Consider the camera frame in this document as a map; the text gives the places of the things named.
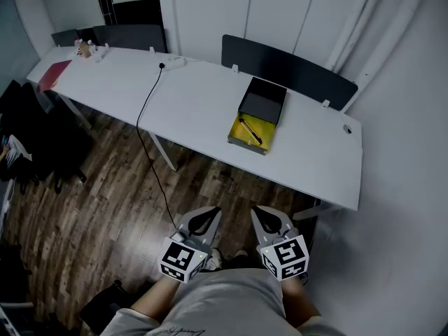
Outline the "person's shoe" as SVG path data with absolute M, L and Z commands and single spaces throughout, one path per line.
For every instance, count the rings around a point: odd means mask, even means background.
M 205 270 L 207 271 L 215 271 L 219 270 L 223 265 L 223 257 L 221 255 L 221 252 L 217 248 L 211 249 L 211 256 L 207 260 L 207 263 L 205 265 Z

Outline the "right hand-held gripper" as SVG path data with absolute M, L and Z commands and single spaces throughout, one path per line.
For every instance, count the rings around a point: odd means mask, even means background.
M 309 252 L 305 238 L 286 215 L 276 216 L 253 206 L 251 219 L 262 264 L 278 281 L 307 271 Z

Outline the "black stool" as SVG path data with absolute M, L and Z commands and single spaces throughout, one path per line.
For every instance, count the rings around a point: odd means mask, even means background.
M 94 334 L 100 335 L 116 312 L 128 308 L 131 303 L 132 296 L 123 289 L 122 282 L 116 279 L 111 286 L 94 296 L 82 308 L 80 318 Z

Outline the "white power strip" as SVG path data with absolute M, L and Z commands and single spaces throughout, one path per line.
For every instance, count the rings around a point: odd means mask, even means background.
M 174 69 L 182 68 L 187 64 L 184 57 L 169 57 L 168 60 L 159 63 L 159 68 L 163 71 L 171 71 Z

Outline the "red folder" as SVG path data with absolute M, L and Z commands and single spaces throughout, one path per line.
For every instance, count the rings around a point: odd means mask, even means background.
M 37 85 L 38 92 L 45 92 L 51 90 L 57 83 L 58 78 L 64 70 L 70 65 L 71 60 L 56 62 L 52 64 L 43 74 Z

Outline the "white desk leg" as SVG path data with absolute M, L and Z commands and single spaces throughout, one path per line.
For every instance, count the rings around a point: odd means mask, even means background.
M 338 206 L 336 204 L 321 202 L 319 205 L 313 206 L 312 208 L 294 213 L 293 220 L 302 221 L 308 218 L 313 218 L 315 216 L 321 216 L 327 213 L 332 213 L 334 211 L 339 211 L 340 209 L 342 209 L 341 206 Z
M 87 131 L 92 129 L 92 125 L 87 120 L 87 118 L 80 112 L 80 110 L 76 107 L 76 105 L 70 100 L 70 98 L 64 96 L 63 94 L 59 94 L 59 98 L 66 104 L 69 110 L 81 121 L 84 128 Z
M 174 154 L 172 153 L 172 149 L 168 144 L 168 140 L 162 138 L 161 136 L 158 136 L 152 132 L 149 133 L 151 139 L 153 140 L 154 144 L 157 146 L 160 154 L 164 158 L 165 162 L 169 165 L 169 167 L 173 171 L 177 171 L 179 166 L 177 164 L 177 160 L 174 157 Z

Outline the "person's left forearm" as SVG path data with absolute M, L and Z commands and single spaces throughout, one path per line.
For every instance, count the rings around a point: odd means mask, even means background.
M 160 323 L 168 315 L 174 296 L 181 282 L 169 276 L 162 276 L 146 291 L 130 309 Z

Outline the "person's grey t-shirt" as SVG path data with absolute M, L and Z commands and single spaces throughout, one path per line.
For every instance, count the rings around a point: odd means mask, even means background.
M 294 328 L 286 320 L 281 282 L 266 269 L 198 274 L 179 286 L 160 323 L 129 308 L 100 336 L 345 336 L 322 316 Z

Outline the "long dark desk divider panel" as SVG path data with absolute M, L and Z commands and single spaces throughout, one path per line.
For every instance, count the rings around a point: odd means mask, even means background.
M 221 64 L 276 83 L 317 102 L 329 101 L 336 111 L 358 91 L 358 86 L 340 75 L 306 59 L 228 34 L 222 36 Z

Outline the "person's right forearm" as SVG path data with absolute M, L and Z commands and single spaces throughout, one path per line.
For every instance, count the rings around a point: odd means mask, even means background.
M 312 317 L 320 316 L 318 309 L 307 296 L 299 277 L 281 281 L 281 289 L 286 320 L 294 328 L 298 328 Z

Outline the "short dark desk divider panel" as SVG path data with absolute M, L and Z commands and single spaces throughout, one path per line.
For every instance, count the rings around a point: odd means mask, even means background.
M 104 25 L 93 27 L 93 32 L 101 46 L 146 51 L 153 48 L 157 53 L 167 53 L 165 33 L 160 25 Z

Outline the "yellow black pen tool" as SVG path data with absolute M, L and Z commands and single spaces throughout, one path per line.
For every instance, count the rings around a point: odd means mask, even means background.
M 263 143 L 263 140 L 256 133 L 256 131 L 245 121 L 245 119 L 240 118 L 239 122 L 246 129 L 246 131 L 252 136 L 254 141 L 260 146 Z

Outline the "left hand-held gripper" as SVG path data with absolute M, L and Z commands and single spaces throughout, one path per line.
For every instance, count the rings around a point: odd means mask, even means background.
M 160 252 L 160 272 L 188 283 L 207 263 L 222 217 L 220 207 L 184 214 Z

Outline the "black office chair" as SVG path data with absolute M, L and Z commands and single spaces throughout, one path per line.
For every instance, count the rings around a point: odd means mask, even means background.
M 5 160 L 0 162 L 0 180 L 16 181 L 21 194 L 25 194 L 28 183 L 38 186 L 50 174 L 54 175 L 57 194 L 72 176 L 86 182 L 82 165 L 92 138 L 63 101 L 57 101 L 46 113 L 30 83 L 21 85 L 12 80 L 0 96 L 0 153 L 11 134 L 32 154 L 33 161 L 19 157 L 9 169 Z

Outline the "yellow and black box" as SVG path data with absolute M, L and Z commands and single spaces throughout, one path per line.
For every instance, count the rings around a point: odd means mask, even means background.
M 274 138 L 286 93 L 287 89 L 280 85 L 253 77 L 239 105 L 227 142 L 266 155 Z M 261 137 L 260 146 L 240 124 L 240 118 L 245 119 Z

